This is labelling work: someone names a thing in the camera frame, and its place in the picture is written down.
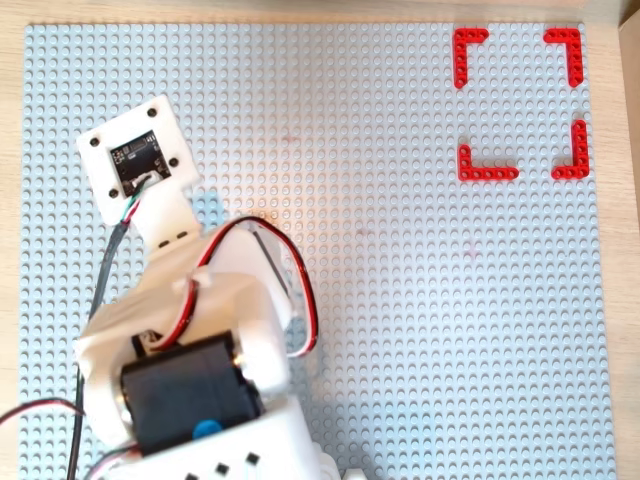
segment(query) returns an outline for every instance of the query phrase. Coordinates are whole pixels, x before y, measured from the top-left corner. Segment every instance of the wire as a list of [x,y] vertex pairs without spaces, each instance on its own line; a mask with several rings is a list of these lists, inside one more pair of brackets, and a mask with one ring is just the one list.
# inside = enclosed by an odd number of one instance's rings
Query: wire
[[145,346],[151,350],[166,350],[173,345],[180,336],[178,332],[184,332],[189,326],[189,323],[191,323],[197,298],[198,282],[189,279],[185,299],[179,310],[180,315],[178,315],[176,321],[169,329],[170,332],[173,332],[173,335],[163,336],[155,341],[143,341]]
[[132,453],[139,453],[137,445],[129,445],[117,448],[105,453],[87,472],[85,480],[98,480],[102,478],[113,466],[124,457]]
[[[287,354],[287,356],[290,358],[297,358],[297,357],[306,355],[307,353],[309,353],[311,350],[314,349],[318,341],[318,330],[319,330],[318,329],[318,310],[316,308],[316,301],[313,295],[313,288],[311,286],[309,273],[307,272],[307,268],[304,264],[302,255],[300,254],[300,251],[296,248],[295,244],[291,241],[291,239],[285,233],[283,233],[281,230],[279,230],[278,228],[276,228],[275,226],[273,226],[272,224],[270,224],[266,220],[263,220],[260,217],[247,216],[247,217],[237,218],[223,225],[221,229],[212,236],[209,245],[207,245],[207,248],[204,250],[200,258],[198,259],[196,267],[197,268],[203,267],[211,261],[214,254],[216,253],[216,250],[218,249],[218,247],[220,246],[220,244],[222,243],[226,235],[234,227],[240,225],[241,223],[249,223],[249,222],[258,224],[260,227],[264,228],[265,230],[268,230],[269,232],[273,233],[276,237],[278,237],[287,246],[287,248],[289,249],[289,253],[293,258],[293,261],[298,271],[298,275],[300,276],[300,283],[302,284],[304,294],[305,294],[305,299],[306,299],[305,305],[307,310],[307,318],[309,319],[309,325],[307,327],[307,335],[306,335],[305,343],[303,344],[303,346],[300,349],[296,350],[295,352]],[[193,310],[195,310],[195,300],[193,303]],[[160,338],[160,340],[158,340],[158,342],[162,342],[162,345],[163,345],[163,347],[160,349],[166,349],[170,347],[171,345],[173,345],[173,343],[175,343],[180,338],[180,336],[185,332],[185,330],[189,326],[190,319],[193,315],[193,310],[190,313],[187,313],[187,305],[183,306],[183,308],[180,311],[180,314],[178,315],[178,321],[174,322],[173,327],[171,328],[171,330],[169,330],[170,333],[167,335],[164,335],[162,338]],[[181,321],[181,319],[184,319],[184,318],[189,318],[189,320]]]
[[2,425],[4,422],[6,422],[7,420],[10,420],[13,417],[22,415],[23,413],[27,413],[31,410],[43,408],[43,407],[54,407],[54,406],[65,407],[71,410],[72,412],[74,412],[76,415],[84,415],[84,412],[81,409],[77,408],[73,403],[71,403],[69,400],[66,400],[64,398],[60,398],[60,397],[39,398],[38,400],[33,400],[31,402],[18,405],[17,407],[12,408],[8,412],[4,413],[2,416],[0,416],[0,425]]
[[[134,190],[133,195],[139,195],[142,192],[147,177],[143,179]],[[111,266],[113,265],[113,259],[118,250],[118,246],[124,238],[127,230],[129,229],[129,222],[122,221],[118,223],[111,232],[109,243],[104,252],[104,257],[100,264],[100,272],[98,273],[98,281],[96,282],[96,289],[93,293],[93,300],[91,301],[91,310],[89,311],[89,320],[91,321],[95,315],[98,307],[102,304],[104,298],[104,292],[107,288],[107,280],[109,279],[109,273],[111,272]],[[75,404],[78,410],[84,408],[84,377],[80,372],[80,369],[76,367],[76,398]],[[76,470],[78,468],[78,457],[80,455],[80,438],[82,437],[82,416],[76,416],[73,422],[73,435],[71,437],[71,451],[69,452],[69,465],[67,467],[67,480],[75,480]]]
[[136,210],[140,206],[140,197],[142,196],[142,192],[144,191],[144,185],[149,180],[151,180],[151,175],[147,175],[142,180],[140,180],[140,183],[138,183],[138,185],[136,185],[136,188],[131,194],[131,199],[127,204],[127,208],[125,208],[124,212],[122,212],[122,217],[120,218],[121,222],[129,223],[131,221],[131,217],[133,217],[133,214],[136,213]]

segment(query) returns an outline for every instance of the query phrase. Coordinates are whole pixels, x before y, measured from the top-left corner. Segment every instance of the wooden surface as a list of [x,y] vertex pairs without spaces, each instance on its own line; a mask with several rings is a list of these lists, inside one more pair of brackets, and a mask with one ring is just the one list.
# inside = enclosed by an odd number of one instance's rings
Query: wooden surface
[[[6,0],[0,4],[0,410],[18,379],[24,26],[38,23],[575,21],[587,25],[605,316],[619,479],[640,478],[640,235],[617,22],[620,0]],[[17,478],[17,422],[0,431],[0,480]]]

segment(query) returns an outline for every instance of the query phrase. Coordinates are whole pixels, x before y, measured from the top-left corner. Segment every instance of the screw hole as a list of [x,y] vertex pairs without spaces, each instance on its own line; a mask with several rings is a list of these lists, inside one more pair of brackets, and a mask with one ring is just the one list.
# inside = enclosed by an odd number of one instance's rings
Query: screw hole
[[227,473],[229,473],[229,467],[227,467],[224,463],[219,463],[216,467],[216,473],[225,477]]
[[256,455],[253,452],[247,455],[247,463],[250,463],[251,465],[257,465],[259,460],[260,460],[260,456]]

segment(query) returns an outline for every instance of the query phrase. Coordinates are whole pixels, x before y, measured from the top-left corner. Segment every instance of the white mounting plate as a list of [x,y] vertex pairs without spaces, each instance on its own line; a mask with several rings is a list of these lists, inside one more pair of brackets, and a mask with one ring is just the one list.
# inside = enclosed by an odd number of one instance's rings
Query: white mounting plate
[[[161,95],[143,103],[83,133],[76,143],[102,218],[106,224],[115,225],[129,198],[118,178],[111,151],[149,131],[154,132],[167,162],[172,158],[179,161],[175,167],[169,165],[170,177],[145,190],[133,220],[147,246],[154,249],[162,242],[174,240],[179,233],[200,230],[191,206],[182,194],[182,190],[195,183],[199,175],[169,99]],[[115,198],[109,195],[112,189],[118,191]]]

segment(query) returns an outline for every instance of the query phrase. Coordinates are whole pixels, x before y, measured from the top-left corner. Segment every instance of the red lego technic beam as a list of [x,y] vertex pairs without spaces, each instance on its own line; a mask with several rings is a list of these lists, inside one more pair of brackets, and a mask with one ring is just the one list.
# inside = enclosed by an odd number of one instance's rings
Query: red lego technic beam
[[573,165],[555,167],[551,177],[556,180],[580,179],[589,175],[589,146],[587,144],[587,124],[576,120],[571,125],[571,149]]
[[456,28],[453,31],[453,84],[462,88],[469,80],[467,44],[482,43],[489,38],[486,28]]
[[544,32],[547,43],[564,43],[567,50],[569,85],[577,87],[584,80],[582,71],[582,42],[577,28],[550,28]]
[[458,147],[458,178],[463,182],[513,180],[519,174],[514,167],[474,167],[471,163],[471,147]]

